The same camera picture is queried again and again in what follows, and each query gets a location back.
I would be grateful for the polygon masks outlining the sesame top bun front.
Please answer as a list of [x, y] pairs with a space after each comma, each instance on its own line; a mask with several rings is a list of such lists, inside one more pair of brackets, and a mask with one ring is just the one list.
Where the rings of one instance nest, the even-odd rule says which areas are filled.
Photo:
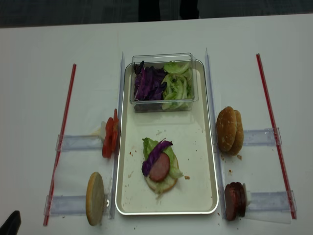
[[229, 151], [234, 144], [237, 132], [237, 118], [232, 107], [227, 106], [220, 111], [217, 117], [216, 130], [219, 149], [222, 152]]

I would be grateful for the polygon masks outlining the sesame bun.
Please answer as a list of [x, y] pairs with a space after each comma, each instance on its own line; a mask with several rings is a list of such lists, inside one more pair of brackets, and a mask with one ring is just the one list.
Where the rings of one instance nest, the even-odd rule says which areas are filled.
[[237, 132], [235, 135], [234, 143], [228, 152], [230, 155], [233, 155], [233, 156], [237, 155], [240, 152], [243, 146], [243, 142], [244, 142], [244, 131], [243, 131], [241, 114], [238, 110], [234, 110], [234, 112], [235, 112], [236, 121], [237, 121]]
[[222, 152], [229, 151], [234, 144], [237, 132], [237, 118], [232, 107], [227, 106], [220, 111], [217, 117], [216, 130], [219, 149]]

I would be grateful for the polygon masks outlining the green lettuce leaf on bun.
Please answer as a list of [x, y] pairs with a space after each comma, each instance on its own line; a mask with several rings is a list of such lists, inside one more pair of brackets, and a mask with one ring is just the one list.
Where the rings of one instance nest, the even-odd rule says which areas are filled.
[[[152, 151], [152, 149], [157, 145], [158, 141], [154, 141], [150, 138], [144, 138], [143, 140], [143, 155], [145, 160], [148, 158], [148, 154]], [[183, 176], [183, 173], [180, 171], [179, 167], [175, 165], [178, 162], [176, 155], [174, 154], [172, 147], [169, 146], [165, 148], [162, 153], [168, 155], [170, 159], [170, 171], [169, 176], [173, 179], [178, 179]]]

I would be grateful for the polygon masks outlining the green lettuce pile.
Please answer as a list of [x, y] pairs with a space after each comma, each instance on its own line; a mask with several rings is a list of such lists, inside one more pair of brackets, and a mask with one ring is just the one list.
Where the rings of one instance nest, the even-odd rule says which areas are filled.
[[182, 101], [192, 99], [192, 73], [190, 62], [168, 62], [164, 64], [167, 75], [161, 84], [166, 83], [166, 89], [162, 93], [164, 100], [176, 100], [162, 104], [163, 110], [189, 110], [190, 102]]

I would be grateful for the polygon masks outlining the rear tomato slice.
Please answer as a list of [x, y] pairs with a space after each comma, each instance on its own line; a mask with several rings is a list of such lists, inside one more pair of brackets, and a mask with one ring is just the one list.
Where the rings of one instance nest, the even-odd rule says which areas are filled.
[[117, 109], [114, 110], [114, 115], [113, 115], [113, 126], [112, 126], [112, 151], [115, 150], [116, 148], [116, 142], [117, 142], [117, 137], [118, 137], [118, 124], [119, 124], [119, 119], [118, 119], [118, 114], [117, 114]]

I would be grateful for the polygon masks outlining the tomato slice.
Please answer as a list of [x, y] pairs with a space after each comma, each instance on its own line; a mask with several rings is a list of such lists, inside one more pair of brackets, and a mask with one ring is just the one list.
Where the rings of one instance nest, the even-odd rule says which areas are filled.
[[118, 137], [118, 124], [119, 124], [119, 119], [118, 119], [118, 114], [117, 114], [117, 109], [114, 110], [114, 115], [113, 115], [113, 126], [112, 126], [112, 151], [115, 150], [116, 148], [116, 142], [117, 142], [117, 137]]
[[113, 130], [113, 118], [109, 117], [105, 126], [105, 137], [102, 147], [102, 156], [104, 158], [110, 158], [112, 154], [112, 130]]

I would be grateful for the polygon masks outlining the front tomato slice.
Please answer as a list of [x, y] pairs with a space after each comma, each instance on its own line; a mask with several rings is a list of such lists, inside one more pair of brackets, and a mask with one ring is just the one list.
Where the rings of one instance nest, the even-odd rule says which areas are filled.
[[113, 118], [109, 117], [105, 126], [105, 137], [102, 147], [102, 156], [104, 158], [110, 158], [112, 154], [112, 130], [113, 130]]

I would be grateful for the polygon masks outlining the front dark meat patty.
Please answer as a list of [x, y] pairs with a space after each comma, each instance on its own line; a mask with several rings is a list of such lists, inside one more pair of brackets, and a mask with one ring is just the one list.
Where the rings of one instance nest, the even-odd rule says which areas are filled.
[[233, 221], [237, 214], [237, 192], [233, 186], [228, 184], [224, 190], [225, 203], [226, 203], [226, 219], [228, 221]]

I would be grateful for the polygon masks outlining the dark meat patty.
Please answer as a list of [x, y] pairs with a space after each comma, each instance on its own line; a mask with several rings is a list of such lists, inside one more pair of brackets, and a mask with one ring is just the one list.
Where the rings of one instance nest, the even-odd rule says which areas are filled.
[[237, 192], [233, 186], [228, 184], [224, 190], [225, 203], [226, 203], [226, 219], [228, 221], [233, 221], [237, 214]]
[[244, 217], [246, 213], [246, 194], [243, 185], [239, 182], [235, 183], [235, 189], [239, 194], [239, 201], [237, 204], [237, 213], [240, 217]]

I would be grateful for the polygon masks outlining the rear dark meat patty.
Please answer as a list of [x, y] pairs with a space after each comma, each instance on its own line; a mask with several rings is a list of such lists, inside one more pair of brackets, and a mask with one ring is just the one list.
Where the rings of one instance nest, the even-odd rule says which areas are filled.
[[243, 185], [239, 182], [235, 183], [235, 189], [239, 194], [239, 201], [237, 204], [237, 213], [240, 217], [244, 217], [246, 213], [246, 194]]

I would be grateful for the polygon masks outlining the white stopper near patties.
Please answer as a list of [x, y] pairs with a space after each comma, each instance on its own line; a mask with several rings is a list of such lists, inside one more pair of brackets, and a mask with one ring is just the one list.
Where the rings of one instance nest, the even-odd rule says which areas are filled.
[[246, 199], [246, 207], [249, 206], [251, 203], [251, 192], [246, 189], [246, 184], [243, 183], [244, 193], [245, 193], [245, 199]]

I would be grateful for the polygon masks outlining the purple cabbage strip on bun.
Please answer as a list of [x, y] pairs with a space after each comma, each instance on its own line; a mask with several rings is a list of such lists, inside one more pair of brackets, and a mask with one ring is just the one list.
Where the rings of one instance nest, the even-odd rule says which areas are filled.
[[162, 151], [171, 145], [173, 145], [171, 141], [163, 139], [152, 149], [152, 151], [148, 154], [148, 158], [142, 164], [141, 170], [145, 177], [149, 175], [152, 166], [158, 160]]

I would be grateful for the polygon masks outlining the shredded purple cabbage pile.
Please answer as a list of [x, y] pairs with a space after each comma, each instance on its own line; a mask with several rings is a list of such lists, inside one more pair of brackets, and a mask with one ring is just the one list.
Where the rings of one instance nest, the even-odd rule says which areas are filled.
[[134, 63], [133, 69], [135, 73], [134, 100], [162, 100], [162, 94], [167, 88], [167, 82], [163, 82], [167, 72], [163, 68], [156, 69], [154, 66], [144, 67], [144, 61], [140, 64]]

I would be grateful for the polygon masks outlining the clear plastic salad container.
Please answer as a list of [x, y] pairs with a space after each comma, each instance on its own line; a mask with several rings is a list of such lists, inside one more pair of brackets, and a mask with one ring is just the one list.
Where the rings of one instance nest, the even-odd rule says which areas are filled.
[[197, 99], [191, 53], [133, 56], [130, 103], [135, 112], [187, 111]]

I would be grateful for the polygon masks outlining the pink sausage slice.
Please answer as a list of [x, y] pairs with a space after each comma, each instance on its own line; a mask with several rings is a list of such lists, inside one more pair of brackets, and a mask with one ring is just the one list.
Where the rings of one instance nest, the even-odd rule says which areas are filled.
[[167, 154], [161, 153], [149, 172], [149, 178], [154, 182], [161, 182], [167, 177], [169, 171], [170, 159]]

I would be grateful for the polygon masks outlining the white stopper near tomatoes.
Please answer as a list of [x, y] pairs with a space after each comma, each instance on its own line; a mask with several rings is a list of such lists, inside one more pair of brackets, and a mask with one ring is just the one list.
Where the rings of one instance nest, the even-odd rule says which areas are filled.
[[105, 137], [106, 137], [106, 122], [102, 121], [101, 126], [100, 126], [100, 131], [99, 131], [99, 138], [103, 142]]

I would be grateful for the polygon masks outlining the bottom bun on tray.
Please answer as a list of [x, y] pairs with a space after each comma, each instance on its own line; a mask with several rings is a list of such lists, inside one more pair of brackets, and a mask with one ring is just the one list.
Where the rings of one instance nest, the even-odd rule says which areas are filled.
[[148, 184], [149, 188], [153, 190], [157, 194], [162, 194], [168, 190], [170, 190], [177, 182], [178, 179], [173, 179], [171, 176], [169, 176], [169, 173], [167, 177], [161, 181], [161, 182], [154, 182], [149, 178], [149, 175], [145, 177], [145, 181]]

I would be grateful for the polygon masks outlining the cream rectangular serving tray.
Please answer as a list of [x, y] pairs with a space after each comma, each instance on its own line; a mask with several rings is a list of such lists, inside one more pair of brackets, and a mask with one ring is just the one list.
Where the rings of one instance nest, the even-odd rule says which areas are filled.
[[[132, 66], [124, 72], [121, 141], [115, 204], [123, 215], [210, 214], [219, 202], [202, 62], [197, 61], [199, 99], [189, 111], [137, 113], [130, 103]], [[183, 176], [163, 194], [154, 193], [142, 171], [143, 139], [172, 142]]]

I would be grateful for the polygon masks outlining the sesame top bun rear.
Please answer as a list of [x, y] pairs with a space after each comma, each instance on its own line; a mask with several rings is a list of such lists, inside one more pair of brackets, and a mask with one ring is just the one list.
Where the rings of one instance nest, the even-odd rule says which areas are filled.
[[235, 135], [234, 143], [228, 152], [230, 155], [233, 155], [233, 156], [237, 155], [240, 152], [243, 146], [243, 142], [244, 142], [244, 131], [243, 131], [241, 114], [238, 110], [234, 110], [234, 112], [235, 112], [236, 121], [237, 121], [237, 132]]

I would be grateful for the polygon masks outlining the upper left clear holder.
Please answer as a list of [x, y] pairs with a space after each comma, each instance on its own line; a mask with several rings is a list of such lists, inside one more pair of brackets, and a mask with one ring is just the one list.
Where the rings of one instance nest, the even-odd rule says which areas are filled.
[[56, 143], [56, 152], [72, 150], [101, 149], [103, 142], [97, 135], [59, 135]]

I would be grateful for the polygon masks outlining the clear holder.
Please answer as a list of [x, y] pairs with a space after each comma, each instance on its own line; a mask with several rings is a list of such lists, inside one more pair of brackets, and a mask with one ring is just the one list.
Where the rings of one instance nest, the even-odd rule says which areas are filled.
[[282, 144], [279, 128], [244, 130], [245, 146], [280, 146]]
[[103, 142], [97, 135], [59, 135], [56, 143], [56, 152], [72, 150], [101, 149]]
[[86, 214], [86, 196], [47, 196], [45, 216], [65, 216]]
[[[294, 199], [293, 191], [291, 191], [293, 202]], [[288, 203], [288, 196], [286, 191], [278, 192], [251, 192], [251, 203], [246, 207], [251, 212], [290, 212]]]

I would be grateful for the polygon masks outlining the left red strip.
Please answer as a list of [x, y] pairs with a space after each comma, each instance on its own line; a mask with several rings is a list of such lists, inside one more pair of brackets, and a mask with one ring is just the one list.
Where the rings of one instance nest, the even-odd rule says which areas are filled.
[[56, 150], [56, 156], [55, 156], [55, 162], [54, 162], [54, 167], [53, 167], [53, 172], [52, 172], [52, 177], [51, 177], [51, 183], [50, 183], [50, 189], [49, 189], [49, 194], [47, 196], [47, 202], [46, 202], [46, 208], [45, 208], [45, 218], [43, 222], [43, 226], [46, 227], [49, 222], [49, 213], [51, 209], [51, 199], [53, 197], [54, 193], [54, 176], [55, 176], [55, 171], [59, 162], [60, 158], [60, 150], [58, 150], [62, 146], [63, 142], [63, 137], [64, 137], [64, 132], [66, 128], [66, 123], [67, 123], [67, 116], [68, 116], [68, 110], [69, 110], [69, 105], [70, 105], [70, 99], [71, 99], [71, 94], [72, 94], [72, 89], [73, 89], [73, 84], [74, 84], [74, 79], [75, 79], [75, 73], [76, 73], [76, 64], [73, 64], [72, 66], [72, 71], [71, 71], [71, 78], [70, 78], [70, 83], [68, 87], [68, 93], [67, 93], [67, 99], [66, 99], [66, 105], [64, 109], [64, 115], [63, 115], [63, 120], [62, 120], [62, 126], [61, 130], [59, 133], [59, 137], [57, 140], [57, 150]]

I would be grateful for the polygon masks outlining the red strip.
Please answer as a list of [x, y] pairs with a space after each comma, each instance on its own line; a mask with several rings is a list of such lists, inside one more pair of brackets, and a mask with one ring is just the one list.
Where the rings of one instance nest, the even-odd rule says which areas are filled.
[[263, 85], [263, 90], [264, 90], [266, 102], [267, 102], [270, 122], [271, 122], [272, 129], [274, 132], [274, 139], [276, 142], [276, 148], [277, 148], [279, 163], [280, 163], [280, 167], [281, 167], [281, 171], [282, 171], [282, 175], [283, 175], [286, 193], [288, 196], [289, 207], [291, 210], [291, 218], [293, 220], [296, 220], [297, 219], [296, 206], [295, 206], [295, 203], [293, 202], [293, 197], [292, 197], [291, 187], [290, 187], [288, 174], [287, 174], [287, 170], [286, 170], [286, 166], [285, 166], [285, 161], [284, 161], [284, 157], [283, 157], [282, 147], [281, 147], [281, 144], [279, 143], [279, 140], [280, 140], [279, 139], [280, 135], [278, 134], [279, 128], [277, 127], [276, 122], [275, 122], [275, 117], [274, 117], [274, 113], [273, 113], [273, 109], [272, 109], [272, 105], [271, 105], [271, 100], [270, 100], [270, 96], [269, 96], [269, 92], [268, 92], [268, 86], [267, 86], [267, 82], [266, 82], [266, 78], [265, 78], [263, 64], [262, 64], [261, 56], [259, 53], [256, 54], [256, 59], [257, 59], [257, 64], [258, 64], [258, 68], [259, 68], [259, 72], [260, 72], [260, 77], [261, 77], [261, 81], [262, 81], [262, 85]]
[[49, 194], [47, 196], [47, 202], [46, 202], [46, 208], [45, 208], [45, 218], [43, 222], [43, 226], [46, 227], [49, 222], [49, 213], [51, 209], [51, 199], [53, 197], [54, 193], [54, 176], [55, 176], [55, 171], [59, 162], [60, 158], [60, 150], [58, 150], [62, 146], [63, 142], [63, 137], [64, 137], [64, 132], [66, 128], [66, 123], [67, 123], [67, 116], [68, 116], [68, 110], [69, 110], [69, 105], [70, 105], [70, 99], [71, 99], [71, 94], [72, 94], [72, 89], [73, 89], [73, 84], [74, 84], [74, 79], [75, 79], [75, 73], [76, 73], [76, 64], [73, 64], [72, 66], [72, 71], [71, 71], [71, 78], [70, 78], [70, 83], [68, 87], [68, 93], [67, 93], [67, 99], [66, 99], [66, 105], [64, 109], [64, 115], [63, 115], [63, 120], [62, 120], [62, 126], [61, 130], [59, 133], [59, 137], [57, 140], [57, 150], [56, 150], [56, 156], [55, 156], [55, 162], [54, 162], [54, 167], [53, 167], [53, 172], [52, 172], [52, 177], [51, 177], [51, 183], [50, 183], [50, 189], [49, 189]]

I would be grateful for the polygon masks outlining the bottom bun standing left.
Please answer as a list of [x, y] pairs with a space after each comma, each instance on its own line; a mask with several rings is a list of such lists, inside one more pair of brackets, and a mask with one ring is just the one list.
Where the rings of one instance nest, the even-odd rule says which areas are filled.
[[98, 172], [91, 174], [86, 192], [86, 216], [91, 226], [101, 222], [104, 208], [104, 185]]

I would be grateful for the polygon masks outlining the upper right clear holder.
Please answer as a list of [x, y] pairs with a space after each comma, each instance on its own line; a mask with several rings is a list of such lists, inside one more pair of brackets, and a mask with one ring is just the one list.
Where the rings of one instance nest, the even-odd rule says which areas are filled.
[[279, 128], [244, 130], [245, 146], [280, 146], [282, 144]]

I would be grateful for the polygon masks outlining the lower left clear holder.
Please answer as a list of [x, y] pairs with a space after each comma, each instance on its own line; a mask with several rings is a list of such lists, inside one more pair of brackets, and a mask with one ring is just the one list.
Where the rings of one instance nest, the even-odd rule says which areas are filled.
[[86, 214], [86, 196], [47, 196], [45, 216], [65, 216]]

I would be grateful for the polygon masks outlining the lower right clear holder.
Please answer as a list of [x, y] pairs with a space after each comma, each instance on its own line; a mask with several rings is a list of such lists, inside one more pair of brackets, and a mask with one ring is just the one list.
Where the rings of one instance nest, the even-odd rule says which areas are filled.
[[[291, 191], [293, 202], [294, 199], [293, 191]], [[290, 212], [288, 203], [288, 196], [286, 191], [278, 192], [251, 192], [251, 203], [246, 207], [251, 212]]]

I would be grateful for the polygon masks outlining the right red strip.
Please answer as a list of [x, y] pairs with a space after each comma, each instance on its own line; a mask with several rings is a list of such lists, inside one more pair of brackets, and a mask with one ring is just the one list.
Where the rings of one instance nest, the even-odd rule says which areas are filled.
[[270, 122], [271, 122], [272, 129], [274, 132], [274, 139], [276, 142], [276, 148], [277, 148], [279, 163], [280, 163], [280, 167], [281, 167], [281, 171], [282, 171], [282, 175], [283, 175], [286, 193], [288, 196], [289, 207], [291, 210], [291, 218], [293, 220], [296, 220], [297, 219], [296, 206], [295, 206], [295, 203], [293, 202], [293, 197], [292, 197], [291, 187], [290, 187], [288, 174], [287, 174], [287, 170], [286, 170], [286, 166], [285, 166], [285, 161], [284, 161], [284, 157], [283, 157], [282, 147], [281, 147], [281, 144], [279, 143], [279, 140], [280, 140], [279, 139], [280, 135], [278, 134], [279, 128], [277, 127], [276, 122], [275, 122], [275, 117], [274, 117], [274, 113], [273, 113], [273, 109], [272, 109], [272, 105], [271, 105], [271, 100], [270, 100], [270, 96], [269, 96], [269, 92], [268, 92], [268, 86], [267, 86], [267, 82], [266, 82], [266, 78], [265, 78], [263, 64], [262, 64], [261, 56], [259, 53], [256, 54], [256, 59], [257, 59], [257, 64], [258, 64], [258, 68], [259, 68], [259, 72], [260, 72], [260, 77], [261, 77], [261, 81], [262, 81], [262, 85], [263, 85], [263, 90], [264, 90], [266, 102], [267, 102]]

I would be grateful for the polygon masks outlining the black object bottom left corner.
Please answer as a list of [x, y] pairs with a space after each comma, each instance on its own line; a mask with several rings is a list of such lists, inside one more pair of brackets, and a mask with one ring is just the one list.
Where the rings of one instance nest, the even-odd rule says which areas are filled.
[[20, 211], [13, 211], [0, 228], [0, 235], [17, 235], [21, 225]]

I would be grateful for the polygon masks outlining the left clear long rail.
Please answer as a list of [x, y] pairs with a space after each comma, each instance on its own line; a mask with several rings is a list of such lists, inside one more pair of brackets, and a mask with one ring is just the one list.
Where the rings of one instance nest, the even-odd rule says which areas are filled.
[[112, 168], [112, 187], [111, 187], [111, 200], [110, 200], [110, 213], [108, 219], [114, 219], [115, 217], [115, 199], [116, 199], [116, 187], [117, 187], [117, 173], [118, 173], [118, 158], [120, 152], [120, 135], [121, 135], [121, 122], [122, 122], [122, 108], [123, 108], [123, 96], [124, 96], [124, 84], [125, 84], [125, 56], [122, 52], [122, 58], [120, 62], [120, 82], [118, 93], [118, 106], [117, 115], [119, 119], [116, 149], [113, 156], [113, 168]]

